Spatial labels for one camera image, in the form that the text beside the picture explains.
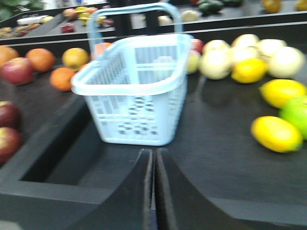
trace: apple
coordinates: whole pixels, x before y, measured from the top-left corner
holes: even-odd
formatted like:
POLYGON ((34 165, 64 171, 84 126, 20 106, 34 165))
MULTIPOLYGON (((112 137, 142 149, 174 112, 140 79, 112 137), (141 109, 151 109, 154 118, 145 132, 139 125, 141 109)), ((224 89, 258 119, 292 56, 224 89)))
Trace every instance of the apple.
POLYGON ((192 4, 196 4, 199 0, 190 0, 192 4))
POLYGON ((203 43, 203 41, 197 39, 197 38, 193 38, 191 40, 191 43, 192 43, 192 50, 196 50, 197 52, 199 52, 200 54, 202 53, 202 48, 203 46, 205 45, 203 43))
POLYGON ((21 125, 21 113, 19 108, 10 101, 0 102, 0 127, 19 129, 21 125))
POLYGON ((260 54, 255 46, 235 46, 229 49, 229 55, 233 65, 249 58, 260 58, 260 54))
POLYGON ((25 85, 33 81, 33 68, 26 57, 13 58, 4 63, 2 76, 14 85, 25 85))
POLYGON ((287 46, 287 43, 279 39, 262 39, 257 42, 256 46, 260 53, 260 58, 269 62, 281 47, 287 46))
POLYGON ((190 50, 188 57, 188 74, 197 72, 201 54, 196 50, 190 50))
POLYGON ((231 65, 229 53, 215 49, 201 56, 199 71, 208 79, 220 80, 230 73, 231 65))
POLYGON ((231 44, 232 47, 247 47, 247 46, 256 46, 259 38, 255 34, 242 34, 237 37, 231 44))
POLYGON ((296 126, 307 140, 307 96, 289 99, 280 109, 279 117, 296 126))
POLYGON ((74 8, 69 8, 63 11, 63 16, 69 20, 73 20, 77 18, 78 13, 74 8))
POLYGON ((202 53, 205 54, 211 50, 221 50, 221 51, 227 52, 229 48, 230 48, 230 45, 226 41, 220 40, 220 39, 214 39, 214 40, 207 42, 203 46, 202 53))
POLYGON ((0 163, 7 162, 21 147, 20 133, 10 127, 0 127, 0 163))
POLYGON ((275 78, 294 78, 306 63, 305 54, 297 48, 283 46, 268 62, 269 74, 275 78))

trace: produce display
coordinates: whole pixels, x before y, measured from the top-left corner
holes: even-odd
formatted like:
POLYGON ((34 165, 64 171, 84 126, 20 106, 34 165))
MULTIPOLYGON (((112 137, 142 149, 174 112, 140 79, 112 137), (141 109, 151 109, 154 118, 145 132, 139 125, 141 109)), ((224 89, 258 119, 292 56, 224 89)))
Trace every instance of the produce display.
POLYGON ((31 15, 17 20, 18 26, 0 28, 0 38, 22 37, 40 25, 49 22, 54 17, 49 15, 35 16, 31 15))
POLYGON ((283 40, 242 34, 232 44, 216 39, 203 44, 202 49, 197 47, 197 51, 192 46, 187 70, 188 74, 199 71, 211 80, 231 77, 238 84, 255 83, 265 75, 273 78, 259 88, 259 93, 280 110, 279 117, 256 118, 251 134, 268 149, 288 153, 300 150, 307 138, 307 86, 295 80, 305 64, 305 54, 283 40))
MULTIPOLYGON (((79 6, 76 8, 68 8, 65 9, 62 14, 63 16, 68 19, 69 21, 73 21, 73 20, 79 20, 82 22, 82 25, 86 26, 87 25, 87 21, 90 18, 90 16, 92 15, 92 13, 94 13, 95 11, 97 11, 98 8, 97 7, 86 7, 86 6, 79 6)), ((113 26, 114 22, 105 17, 99 17, 97 19, 97 25, 98 26, 103 26, 103 27, 108 27, 108 26, 113 26)), ((68 22, 65 25, 63 25, 61 27, 61 32, 64 33, 73 33, 75 32, 75 28, 74 28, 74 24, 73 22, 68 22)))
POLYGON ((0 102, 0 165, 8 161, 22 145, 21 111, 11 101, 0 102))
MULTIPOLYGON (((82 48, 70 48, 63 53, 62 61, 61 67, 55 68, 56 57, 45 48, 31 49, 20 57, 15 49, 2 45, 0 77, 12 87, 23 87, 39 78, 40 73, 47 73, 49 83, 55 90, 71 91, 72 77, 90 61, 90 54, 82 48)), ((0 102, 0 164, 8 161, 22 146, 21 117, 22 111, 17 104, 0 102)))

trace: orange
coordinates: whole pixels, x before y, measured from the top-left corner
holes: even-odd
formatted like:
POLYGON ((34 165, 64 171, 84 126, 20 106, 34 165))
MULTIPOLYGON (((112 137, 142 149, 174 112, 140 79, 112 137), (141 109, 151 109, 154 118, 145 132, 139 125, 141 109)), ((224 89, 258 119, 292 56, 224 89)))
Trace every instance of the orange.
POLYGON ((19 57, 18 52, 12 47, 9 47, 7 45, 0 46, 0 68, 3 66, 5 62, 8 62, 13 58, 18 58, 18 57, 19 57))
POLYGON ((50 84, 60 91, 71 91, 71 79, 75 71, 68 67, 61 67, 51 72, 50 84))
POLYGON ((103 54, 105 52, 105 49, 108 49, 110 46, 112 45, 111 42, 103 42, 103 43, 99 43, 99 44, 95 44, 95 54, 92 54, 92 60, 95 59, 95 55, 98 56, 100 54, 103 54))
POLYGON ((82 70, 82 69, 85 68, 87 65, 88 65, 88 63, 86 63, 86 64, 84 64, 84 65, 81 65, 81 67, 80 67, 79 70, 82 70))
POLYGON ((53 67, 56 57, 44 48, 31 49, 25 55, 29 59, 33 69, 37 72, 47 72, 53 67))

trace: yellow fruit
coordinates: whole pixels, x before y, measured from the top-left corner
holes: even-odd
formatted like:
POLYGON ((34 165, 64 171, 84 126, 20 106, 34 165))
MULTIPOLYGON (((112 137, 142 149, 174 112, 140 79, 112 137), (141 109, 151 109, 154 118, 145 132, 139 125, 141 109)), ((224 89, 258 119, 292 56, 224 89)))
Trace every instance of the yellow fruit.
POLYGON ((89 60, 89 54, 82 48, 70 48, 62 55, 63 64, 75 71, 78 71, 89 60))
POLYGON ((297 11, 307 11, 307 0, 296 0, 295 8, 297 11))
POLYGON ((235 64, 231 77, 240 83, 260 81, 268 71, 267 64, 259 58, 249 58, 235 64))
POLYGON ((298 151, 303 136, 290 122, 276 116, 261 116, 251 125, 253 137, 264 147, 279 153, 298 151))
POLYGON ((261 4, 268 13, 277 13, 282 7, 281 0, 261 0, 261 4))
POLYGON ((263 99, 275 108, 281 108, 289 99, 307 95, 307 87, 295 80, 273 79, 260 87, 263 99))
POLYGON ((53 16, 47 16, 47 17, 45 17, 45 18, 42 19, 42 23, 47 23, 47 22, 49 22, 49 21, 52 20, 52 19, 54 19, 53 16))

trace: lime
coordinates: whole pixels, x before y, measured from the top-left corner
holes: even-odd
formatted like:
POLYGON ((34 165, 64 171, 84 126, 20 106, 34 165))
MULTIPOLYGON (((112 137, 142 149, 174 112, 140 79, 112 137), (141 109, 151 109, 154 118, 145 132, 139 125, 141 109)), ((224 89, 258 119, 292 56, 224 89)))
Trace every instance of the lime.
POLYGON ((280 109, 279 117, 296 126, 307 140, 307 96, 298 96, 288 100, 280 109))
POLYGON ((260 87, 263 99, 275 108, 281 108, 289 99, 307 95, 307 87, 295 80, 273 79, 260 87))
POLYGON ((267 70, 263 60, 248 58, 235 64, 231 77, 239 83, 254 83, 260 81, 267 70))
POLYGON ((264 147, 279 153, 298 151, 303 136, 290 122, 276 116, 261 116, 251 125, 252 136, 264 147))

